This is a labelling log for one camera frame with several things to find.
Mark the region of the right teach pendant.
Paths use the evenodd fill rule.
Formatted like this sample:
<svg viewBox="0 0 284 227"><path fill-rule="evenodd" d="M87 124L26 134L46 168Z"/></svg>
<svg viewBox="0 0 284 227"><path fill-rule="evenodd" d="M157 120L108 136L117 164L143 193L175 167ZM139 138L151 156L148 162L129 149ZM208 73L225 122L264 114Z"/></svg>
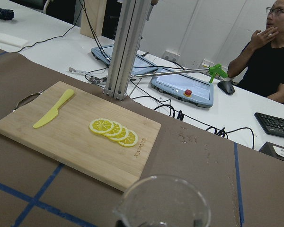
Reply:
<svg viewBox="0 0 284 227"><path fill-rule="evenodd" d="M213 85L187 74L156 76L151 79L150 85L153 89L178 100L203 108L213 106Z"/></svg>

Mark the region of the yellow plastic knife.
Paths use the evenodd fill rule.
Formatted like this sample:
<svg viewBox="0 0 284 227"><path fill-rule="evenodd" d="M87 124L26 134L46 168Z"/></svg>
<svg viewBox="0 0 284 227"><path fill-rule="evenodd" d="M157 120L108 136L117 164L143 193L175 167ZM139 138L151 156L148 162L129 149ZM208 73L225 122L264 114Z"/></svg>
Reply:
<svg viewBox="0 0 284 227"><path fill-rule="evenodd" d="M58 115L59 108L73 96L74 96L74 90L67 89L59 98L59 100L54 104L54 106L39 121L37 121L33 125L33 128L34 129L40 128L46 125L47 123L49 123L51 120L53 120Z"/></svg>

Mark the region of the black keyboard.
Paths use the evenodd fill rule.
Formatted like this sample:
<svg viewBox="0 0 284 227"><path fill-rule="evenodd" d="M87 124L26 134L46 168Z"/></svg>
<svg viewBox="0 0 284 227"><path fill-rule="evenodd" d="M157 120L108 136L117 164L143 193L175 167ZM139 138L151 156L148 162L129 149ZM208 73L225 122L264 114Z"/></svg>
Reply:
<svg viewBox="0 0 284 227"><path fill-rule="evenodd" d="M254 116L266 134L284 138L284 118L258 112Z"/></svg>

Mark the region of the lemon slice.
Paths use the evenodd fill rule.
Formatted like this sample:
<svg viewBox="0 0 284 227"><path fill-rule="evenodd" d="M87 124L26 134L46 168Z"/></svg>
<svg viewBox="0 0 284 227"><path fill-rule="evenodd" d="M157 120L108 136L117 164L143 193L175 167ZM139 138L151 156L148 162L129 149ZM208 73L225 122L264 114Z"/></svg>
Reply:
<svg viewBox="0 0 284 227"><path fill-rule="evenodd" d="M111 131L114 127L114 123L106 118L94 119L89 124L89 129L97 134L104 134Z"/></svg>
<svg viewBox="0 0 284 227"><path fill-rule="evenodd" d="M138 135L134 131L129 130L128 136L124 140L118 141L118 144L123 147L133 147L137 144L137 142Z"/></svg>
<svg viewBox="0 0 284 227"><path fill-rule="evenodd" d="M114 124L114 126L113 126L112 130L110 130L107 133L104 133L104 136L115 137L116 135L118 135L122 132L123 126L120 123L113 121L113 124Z"/></svg>
<svg viewBox="0 0 284 227"><path fill-rule="evenodd" d="M128 135L129 135L129 130L123 126L121 132L118 135L108 138L112 141L122 141L126 139Z"/></svg>

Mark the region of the seated person in black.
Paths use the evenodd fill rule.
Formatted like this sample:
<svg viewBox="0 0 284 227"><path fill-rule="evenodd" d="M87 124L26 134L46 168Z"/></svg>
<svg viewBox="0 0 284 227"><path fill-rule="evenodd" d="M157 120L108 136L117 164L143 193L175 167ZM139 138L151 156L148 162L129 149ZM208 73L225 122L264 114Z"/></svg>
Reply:
<svg viewBox="0 0 284 227"><path fill-rule="evenodd" d="M237 87L284 104L284 0L266 9L266 29L252 34L228 65L229 78L245 74Z"/></svg>

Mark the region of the clear glass beaker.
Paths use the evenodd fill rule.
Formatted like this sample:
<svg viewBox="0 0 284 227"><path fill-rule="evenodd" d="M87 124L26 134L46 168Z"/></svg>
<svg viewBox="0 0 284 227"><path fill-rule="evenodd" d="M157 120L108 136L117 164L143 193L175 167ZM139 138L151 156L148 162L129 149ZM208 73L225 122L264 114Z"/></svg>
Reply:
<svg viewBox="0 0 284 227"><path fill-rule="evenodd" d="M113 210L117 227L208 227L211 210L187 180L154 175L135 182Z"/></svg>

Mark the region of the wooden cutting board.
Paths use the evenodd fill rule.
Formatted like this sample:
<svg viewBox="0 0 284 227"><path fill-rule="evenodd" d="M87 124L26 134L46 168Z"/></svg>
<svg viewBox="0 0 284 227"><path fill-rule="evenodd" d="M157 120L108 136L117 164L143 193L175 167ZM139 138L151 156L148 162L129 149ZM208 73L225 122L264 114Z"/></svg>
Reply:
<svg viewBox="0 0 284 227"><path fill-rule="evenodd" d="M60 107L52 121L33 128L69 88L69 84L59 81L10 113L0 120L0 134L125 191L140 178L160 123L74 88L73 97ZM89 123L97 118L107 118L133 130L138 143L126 148L93 133Z"/></svg>

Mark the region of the aluminium frame post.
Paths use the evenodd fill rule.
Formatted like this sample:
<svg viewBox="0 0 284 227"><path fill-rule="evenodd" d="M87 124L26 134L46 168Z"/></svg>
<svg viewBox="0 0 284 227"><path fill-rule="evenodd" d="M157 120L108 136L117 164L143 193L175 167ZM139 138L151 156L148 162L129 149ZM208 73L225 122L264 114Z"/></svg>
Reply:
<svg viewBox="0 0 284 227"><path fill-rule="evenodd" d="M122 101L132 74L150 0L124 0L109 65L104 94Z"/></svg>

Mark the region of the folded dark umbrella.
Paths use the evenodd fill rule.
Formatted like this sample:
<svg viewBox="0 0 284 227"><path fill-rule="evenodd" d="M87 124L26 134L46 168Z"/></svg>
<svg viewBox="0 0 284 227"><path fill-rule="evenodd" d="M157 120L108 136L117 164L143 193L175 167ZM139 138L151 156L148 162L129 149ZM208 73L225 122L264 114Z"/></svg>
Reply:
<svg viewBox="0 0 284 227"><path fill-rule="evenodd" d="M2 9L0 8L0 19L3 20L12 20L15 14L14 11L11 9Z"/></svg>

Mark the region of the wooden post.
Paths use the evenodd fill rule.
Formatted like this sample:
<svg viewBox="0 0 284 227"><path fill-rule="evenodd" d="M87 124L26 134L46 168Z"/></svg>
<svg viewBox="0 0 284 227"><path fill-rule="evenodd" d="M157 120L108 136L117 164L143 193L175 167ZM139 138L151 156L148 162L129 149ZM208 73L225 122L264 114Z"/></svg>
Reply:
<svg viewBox="0 0 284 227"><path fill-rule="evenodd" d="M95 39L101 36L105 17L106 0L85 0L81 13L80 33Z"/></svg>

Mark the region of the black computer mouse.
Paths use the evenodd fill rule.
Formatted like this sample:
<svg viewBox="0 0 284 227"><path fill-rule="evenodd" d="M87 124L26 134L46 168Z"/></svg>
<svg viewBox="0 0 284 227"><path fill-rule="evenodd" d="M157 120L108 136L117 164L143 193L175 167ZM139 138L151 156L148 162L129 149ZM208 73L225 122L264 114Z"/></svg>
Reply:
<svg viewBox="0 0 284 227"><path fill-rule="evenodd" d="M235 88L229 81L220 81L217 83L217 87L227 95L235 93Z"/></svg>

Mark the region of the black box device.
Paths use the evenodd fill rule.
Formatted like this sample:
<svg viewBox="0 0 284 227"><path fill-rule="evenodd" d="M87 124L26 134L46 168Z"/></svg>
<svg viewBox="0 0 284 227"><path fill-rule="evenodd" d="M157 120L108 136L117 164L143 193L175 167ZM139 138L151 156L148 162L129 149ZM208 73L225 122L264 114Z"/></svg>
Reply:
<svg viewBox="0 0 284 227"><path fill-rule="evenodd" d="M259 152L284 161L284 147L283 146L276 145L270 142L266 142L259 149Z"/></svg>

